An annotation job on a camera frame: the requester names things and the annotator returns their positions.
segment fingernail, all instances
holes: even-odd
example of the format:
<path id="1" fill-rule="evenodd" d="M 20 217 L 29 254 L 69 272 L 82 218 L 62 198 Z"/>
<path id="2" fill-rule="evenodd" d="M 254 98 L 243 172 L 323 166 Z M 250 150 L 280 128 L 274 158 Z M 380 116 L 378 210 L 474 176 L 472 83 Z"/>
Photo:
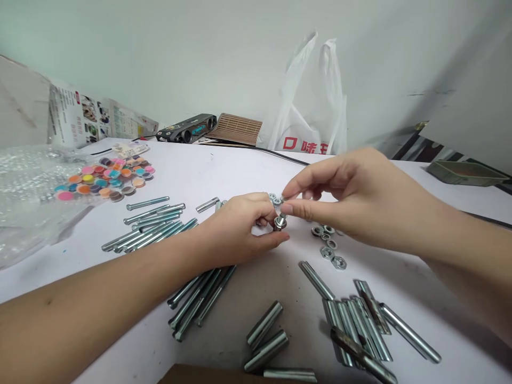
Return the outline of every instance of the fingernail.
<path id="1" fill-rule="evenodd" d="M 293 206 L 291 204 L 284 203 L 281 205 L 281 212 L 284 214 L 293 214 Z"/>

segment hex nut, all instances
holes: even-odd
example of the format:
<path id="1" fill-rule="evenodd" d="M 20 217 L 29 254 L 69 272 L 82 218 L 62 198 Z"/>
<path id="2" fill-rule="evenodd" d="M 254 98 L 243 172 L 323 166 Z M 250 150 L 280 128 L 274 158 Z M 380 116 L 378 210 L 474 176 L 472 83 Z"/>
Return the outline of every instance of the hex nut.
<path id="1" fill-rule="evenodd" d="M 334 235 L 334 228 L 331 226 L 322 226 L 325 233 L 328 233 L 329 235 Z"/>
<path id="2" fill-rule="evenodd" d="M 311 233 L 313 236 L 320 237 L 324 233 L 324 229 L 322 227 L 312 227 Z"/>
<path id="3" fill-rule="evenodd" d="M 327 246 L 330 249 L 337 250 L 338 249 L 338 243 L 335 242 L 333 239 L 326 240 Z"/>
<path id="4" fill-rule="evenodd" d="M 345 269 L 347 269 L 347 262 L 343 258 L 341 258 L 339 256 L 334 256 L 332 258 L 332 260 L 331 260 L 331 263 L 338 270 L 345 270 Z"/>
<path id="5" fill-rule="evenodd" d="M 332 260 L 334 257 L 336 257 L 334 251 L 327 246 L 320 248 L 320 254 L 324 259 L 328 260 Z"/>

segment forearm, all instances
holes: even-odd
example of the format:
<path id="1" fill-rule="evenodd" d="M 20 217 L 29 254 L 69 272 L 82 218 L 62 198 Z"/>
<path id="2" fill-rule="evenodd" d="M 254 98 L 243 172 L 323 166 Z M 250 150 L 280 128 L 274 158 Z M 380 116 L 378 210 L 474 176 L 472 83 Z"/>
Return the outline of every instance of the forearm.
<path id="1" fill-rule="evenodd" d="M 171 237 L 2 304 L 0 381 L 71 382 L 202 272 L 191 235 Z"/>

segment screw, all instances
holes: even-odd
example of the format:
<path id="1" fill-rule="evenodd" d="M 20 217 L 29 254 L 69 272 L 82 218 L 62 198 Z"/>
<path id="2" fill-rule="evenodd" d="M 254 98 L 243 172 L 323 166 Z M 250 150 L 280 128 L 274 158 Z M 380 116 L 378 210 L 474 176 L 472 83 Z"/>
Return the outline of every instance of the screw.
<path id="1" fill-rule="evenodd" d="M 159 198 L 156 198 L 156 199 L 147 200 L 147 201 L 141 202 L 141 203 L 127 204 L 126 205 L 126 209 L 129 210 L 129 211 L 132 211 L 132 210 L 137 209 L 137 208 L 142 208 L 143 206 L 152 205 L 152 204 L 156 204 L 156 203 L 161 203 L 161 202 L 167 201 L 167 200 L 169 200 L 169 197 L 168 196 L 164 196 L 164 197 L 159 197 Z"/>

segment brown cardboard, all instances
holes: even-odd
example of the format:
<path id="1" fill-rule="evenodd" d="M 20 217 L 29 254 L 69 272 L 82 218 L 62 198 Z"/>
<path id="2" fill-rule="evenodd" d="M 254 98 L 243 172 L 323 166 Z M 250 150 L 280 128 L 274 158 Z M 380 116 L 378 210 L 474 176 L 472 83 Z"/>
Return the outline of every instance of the brown cardboard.
<path id="1" fill-rule="evenodd" d="M 158 384 L 302 384 L 295 380 L 268 379 L 238 371 L 174 364 Z"/>

